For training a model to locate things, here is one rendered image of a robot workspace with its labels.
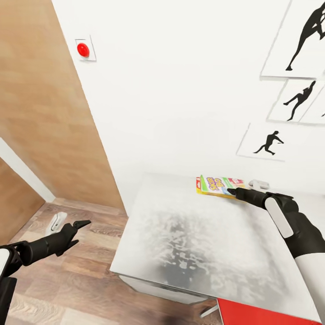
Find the board game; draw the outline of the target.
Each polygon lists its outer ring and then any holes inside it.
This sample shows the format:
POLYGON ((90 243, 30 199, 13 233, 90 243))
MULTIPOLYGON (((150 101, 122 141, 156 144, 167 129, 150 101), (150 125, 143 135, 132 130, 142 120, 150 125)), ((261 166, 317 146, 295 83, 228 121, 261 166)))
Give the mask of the board game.
POLYGON ((228 188, 246 189, 243 180, 207 175, 196 177, 196 192, 198 194, 236 199, 235 195, 228 192, 228 188))

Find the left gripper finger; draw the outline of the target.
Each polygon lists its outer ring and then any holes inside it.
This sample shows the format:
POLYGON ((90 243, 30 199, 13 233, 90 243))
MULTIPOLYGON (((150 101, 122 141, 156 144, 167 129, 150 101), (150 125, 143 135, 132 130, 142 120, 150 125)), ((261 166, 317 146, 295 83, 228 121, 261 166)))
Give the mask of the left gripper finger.
POLYGON ((74 224, 72 225, 73 228, 78 232, 78 230, 88 224, 91 223, 91 220, 82 220, 82 221, 75 221, 74 224))
POLYGON ((72 242, 69 244, 69 246, 67 247, 66 250, 70 249, 72 246, 74 246, 74 245, 75 245, 76 243, 78 243, 78 242, 79 242, 79 240, 72 241, 72 242))

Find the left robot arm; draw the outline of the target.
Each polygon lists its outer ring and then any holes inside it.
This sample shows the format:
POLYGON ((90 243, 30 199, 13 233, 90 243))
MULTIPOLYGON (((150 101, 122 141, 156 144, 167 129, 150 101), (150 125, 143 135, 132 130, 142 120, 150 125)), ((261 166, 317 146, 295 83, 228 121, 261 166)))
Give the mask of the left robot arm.
POLYGON ((46 229, 46 236, 33 241, 20 241, 0 246, 0 325, 5 325, 17 279, 9 277, 22 265, 29 266, 43 258, 56 254, 57 257, 74 246, 79 240, 72 241, 78 230, 91 223, 91 220, 75 221, 60 227, 67 217, 66 212, 54 216, 46 229))

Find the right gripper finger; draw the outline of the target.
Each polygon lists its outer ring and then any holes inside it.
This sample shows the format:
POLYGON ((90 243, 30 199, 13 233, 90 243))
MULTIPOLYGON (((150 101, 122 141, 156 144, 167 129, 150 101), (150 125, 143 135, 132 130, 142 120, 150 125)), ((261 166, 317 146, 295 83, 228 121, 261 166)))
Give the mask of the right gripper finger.
POLYGON ((237 188, 236 189, 228 188, 227 191, 230 192, 232 195, 236 195, 237 188))

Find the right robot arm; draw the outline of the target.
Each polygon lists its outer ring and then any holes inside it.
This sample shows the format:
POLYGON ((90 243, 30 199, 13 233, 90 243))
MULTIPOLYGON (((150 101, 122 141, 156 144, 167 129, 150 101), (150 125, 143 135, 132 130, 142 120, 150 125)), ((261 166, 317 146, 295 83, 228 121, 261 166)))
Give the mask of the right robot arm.
POLYGON ((236 199, 267 210, 290 250, 325 325, 325 239, 312 225, 292 196, 260 192, 270 189, 267 182, 251 180, 248 189, 228 188, 236 199))

